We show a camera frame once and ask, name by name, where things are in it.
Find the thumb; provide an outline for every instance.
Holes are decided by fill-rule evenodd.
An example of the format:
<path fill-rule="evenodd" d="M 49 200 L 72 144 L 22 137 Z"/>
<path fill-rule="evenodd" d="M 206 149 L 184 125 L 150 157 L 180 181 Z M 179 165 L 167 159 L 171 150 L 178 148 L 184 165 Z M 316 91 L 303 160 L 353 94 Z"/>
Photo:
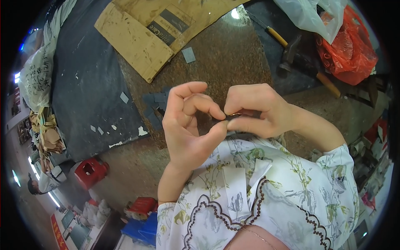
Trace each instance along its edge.
<path fill-rule="evenodd" d="M 274 133 L 272 124 L 267 120 L 252 117 L 239 117 L 231 120 L 227 126 L 229 131 L 241 131 L 256 134 L 261 138 L 270 138 Z"/>
<path fill-rule="evenodd" d="M 215 124 L 210 131 L 198 137 L 198 145 L 201 145 L 207 151 L 210 151 L 210 154 L 214 151 L 214 149 L 225 139 L 228 121 L 222 121 Z"/>

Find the metal hammer head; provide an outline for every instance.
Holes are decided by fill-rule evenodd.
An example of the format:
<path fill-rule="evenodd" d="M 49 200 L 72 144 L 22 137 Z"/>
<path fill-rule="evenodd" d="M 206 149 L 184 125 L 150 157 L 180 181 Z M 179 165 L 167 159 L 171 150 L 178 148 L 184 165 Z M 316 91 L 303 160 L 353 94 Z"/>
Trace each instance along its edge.
<path fill-rule="evenodd" d="M 299 45 L 301 40 L 301 35 L 298 35 L 296 39 L 290 41 L 285 48 L 282 56 L 282 63 L 279 65 L 280 68 L 283 68 L 290 72 L 290 66 L 293 63 L 294 55 L 296 54 L 297 46 Z"/>

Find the sleeve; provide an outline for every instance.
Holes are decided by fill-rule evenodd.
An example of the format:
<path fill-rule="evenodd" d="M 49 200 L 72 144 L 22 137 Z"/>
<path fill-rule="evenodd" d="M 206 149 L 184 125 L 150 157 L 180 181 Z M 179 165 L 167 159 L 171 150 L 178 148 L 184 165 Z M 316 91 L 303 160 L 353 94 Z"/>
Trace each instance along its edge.
<path fill-rule="evenodd" d="M 339 201 L 339 204 L 328 205 L 327 211 L 336 214 L 337 218 L 345 218 L 340 231 L 344 235 L 350 235 L 358 221 L 359 198 L 353 175 L 354 160 L 347 145 L 343 144 L 332 151 L 324 152 L 324 155 L 316 160 L 316 164 L 331 181 Z"/>
<path fill-rule="evenodd" d="M 175 205 L 175 202 L 167 202 L 161 204 L 157 209 L 157 249 L 166 249 L 169 245 Z"/>
<path fill-rule="evenodd" d="M 42 193 L 51 191 L 51 189 L 49 189 L 49 185 L 50 185 L 50 177 L 41 171 L 39 180 L 39 191 Z"/>

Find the gold necklace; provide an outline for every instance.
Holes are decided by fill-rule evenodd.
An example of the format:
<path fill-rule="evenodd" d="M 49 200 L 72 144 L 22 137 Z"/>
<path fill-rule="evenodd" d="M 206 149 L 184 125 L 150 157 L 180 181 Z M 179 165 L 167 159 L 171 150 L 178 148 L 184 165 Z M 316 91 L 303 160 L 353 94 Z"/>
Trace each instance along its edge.
<path fill-rule="evenodd" d="M 253 234 L 255 234 L 258 238 L 260 238 L 262 241 L 264 241 L 265 243 L 267 243 L 268 245 L 270 245 L 274 250 L 276 250 L 276 248 L 274 248 L 270 243 L 268 243 L 266 240 L 264 240 L 261 236 L 259 236 L 258 234 L 256 234 L 255 232 L 253 232 L 253 231 L 250 231 L 250 230 L 247 230 L 247 229 L 245 229 L 245 228 L 240 228 L 240 230 L 243 230 L 243 231 L 249 231 L 249 232 L 251 232 L 251 233 L 253 233 Z M 232 240 L 229 242 L 229 247 L 228 247 L 228 250 L 230 249 L 230 245 L 232 244 Z"/>

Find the red plastic bag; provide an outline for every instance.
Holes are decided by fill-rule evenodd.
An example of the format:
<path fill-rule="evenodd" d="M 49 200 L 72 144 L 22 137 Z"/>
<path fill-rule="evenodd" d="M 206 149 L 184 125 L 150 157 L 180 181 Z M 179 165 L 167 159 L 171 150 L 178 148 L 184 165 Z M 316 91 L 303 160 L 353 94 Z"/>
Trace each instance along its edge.
<path fill-rule="evenodd" d="M 328 21 L 329 14 L 325 12 L 321 18 Z M 349 6 L 344 9 L 343 25 L 332 45 L 317 35 L 317 50 L 324 66 L 350 85 L 357 85 L 367 78 L 378 61 L 367 29 Z"/>

